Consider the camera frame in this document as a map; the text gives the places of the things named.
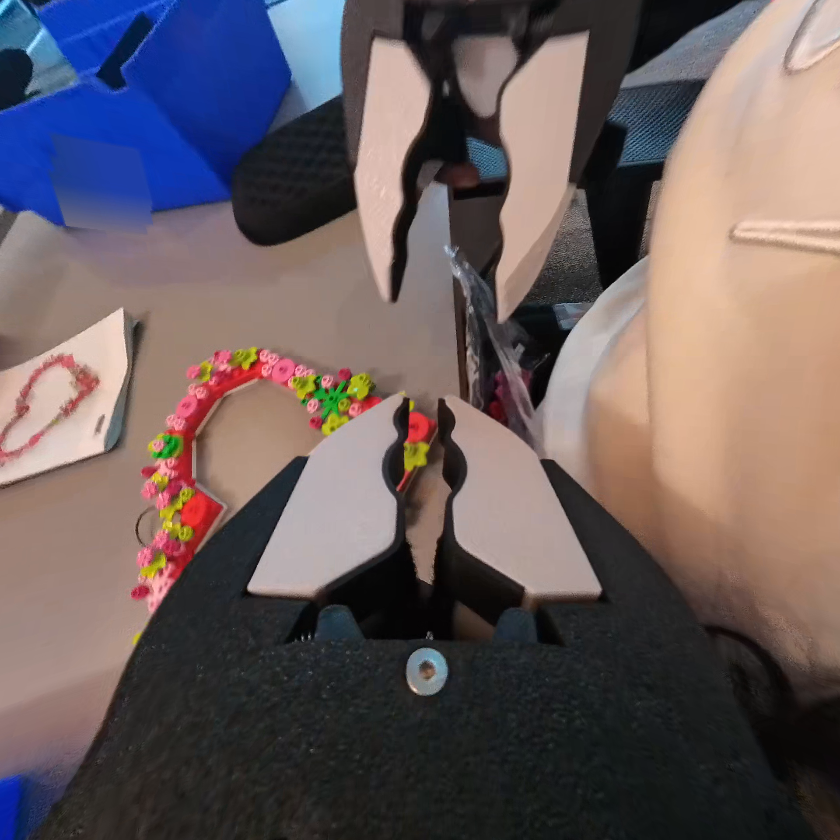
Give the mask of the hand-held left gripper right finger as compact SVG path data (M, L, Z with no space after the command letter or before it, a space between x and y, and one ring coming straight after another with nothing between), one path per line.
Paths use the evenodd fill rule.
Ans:
M471 610L593 602L599 582L537 453L461 400L438 402L449 487L435 587Z

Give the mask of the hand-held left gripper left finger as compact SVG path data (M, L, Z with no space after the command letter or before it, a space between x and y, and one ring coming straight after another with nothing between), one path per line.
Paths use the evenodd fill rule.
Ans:
M280 514L247 593L310 602L399 602L417 588L406 539L410 404L393 395L324 439Z

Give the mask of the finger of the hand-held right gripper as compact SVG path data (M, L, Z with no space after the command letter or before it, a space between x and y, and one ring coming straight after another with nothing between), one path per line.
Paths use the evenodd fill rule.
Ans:
M587 31L549 38L500 96L508 184L499 215L499 322L510 318L539 278L574 194L571 163L588 44Z
M402 290L424 161L417 144L433 101L433 83L410 45L373 37L353 185L371 274L387 303Z

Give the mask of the red heart brick frame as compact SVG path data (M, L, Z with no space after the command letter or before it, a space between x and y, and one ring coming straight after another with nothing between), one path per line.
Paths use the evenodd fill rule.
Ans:
M257 346L218 350L208 360L191 366L186 375L190 382L187 393L166 418L163 432L150 441L148 451L152 463L143 470L142 493L147 501L155 504L159 523L154 534L141 541L137 557L139 577L131 596L146 604L150 613L161 606L189 562L210 542L224 517L223 502L196 476L196 451L208 420L226 397L257 382L279 385L306 407L309 425L322 435L322 442L392 396L381 394L367 372L341 369L320 373L288 356ZM404 392L399 395L407 398L410 408L403 445L404 475L397 487L404 501L415 474L427 465L437 424L429 415L417 411L414 401ZM310 454L291 464L299 472L287 475L291 479L288 497L281 502L275 524L268 527L266 542L258 539L253 573ZM416 580L414 596L399 602L291 601L346 607L363 628L401 632L417 624L421 610L417 569Z

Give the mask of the clear plastic bag of bricks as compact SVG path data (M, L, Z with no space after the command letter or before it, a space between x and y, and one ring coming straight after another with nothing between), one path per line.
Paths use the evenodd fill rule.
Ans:
M541 454L537 408L568 331L545 304L528 304L499 322L488 283L459 248L446 246L445 253L465 304L466 400Z

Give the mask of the grey desk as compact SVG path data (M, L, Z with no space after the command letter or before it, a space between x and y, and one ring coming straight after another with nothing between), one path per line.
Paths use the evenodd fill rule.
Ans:
M154 216L146 234L72 230L25 213L2 243L2 368L119 308L140 322L121 443L2 489L2 777L67 782L147 622L132 602L146 447L186 393L186 370L256 346L318 371L349 367L436 413L459 395L444 188L423 195L398 302L370 277L351 213L273 248L228 204Z

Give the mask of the black mesh office chair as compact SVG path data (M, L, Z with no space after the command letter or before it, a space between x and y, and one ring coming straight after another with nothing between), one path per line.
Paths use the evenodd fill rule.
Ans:
M595 262L607 288L638 259L653 183L698 92L718 62L718 49L760 10L735 1L640 3L628 71L664 56L683 37L685 58L650 69L657 80L623 81L579 184L586 195ZM238 163L233 208L241 232L256 245L279 245L355 209L343 99L333 98L270 132Z

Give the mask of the person's white undershirt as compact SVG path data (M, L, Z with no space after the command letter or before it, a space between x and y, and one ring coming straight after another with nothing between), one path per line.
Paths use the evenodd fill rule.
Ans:
M648 407L649 258L612 283L576 323L538 408L544 454L657 550Z

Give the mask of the blue plastic crate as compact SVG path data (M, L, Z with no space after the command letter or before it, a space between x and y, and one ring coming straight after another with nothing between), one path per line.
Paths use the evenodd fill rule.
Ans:
M2 2L2 209L141 231L228 200L290 80L264 2Z

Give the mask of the person's beige shirt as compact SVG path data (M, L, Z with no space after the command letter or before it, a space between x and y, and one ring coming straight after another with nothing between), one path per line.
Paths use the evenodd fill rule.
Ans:
M808 700L838 697L838 2L771 2L665 168L647 279L663 558Z

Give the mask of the white instruction booklet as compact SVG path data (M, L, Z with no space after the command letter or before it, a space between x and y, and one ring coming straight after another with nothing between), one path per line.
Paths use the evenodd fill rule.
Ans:
M135 321L120 309L1 373L1 487L108 453L123 431Z

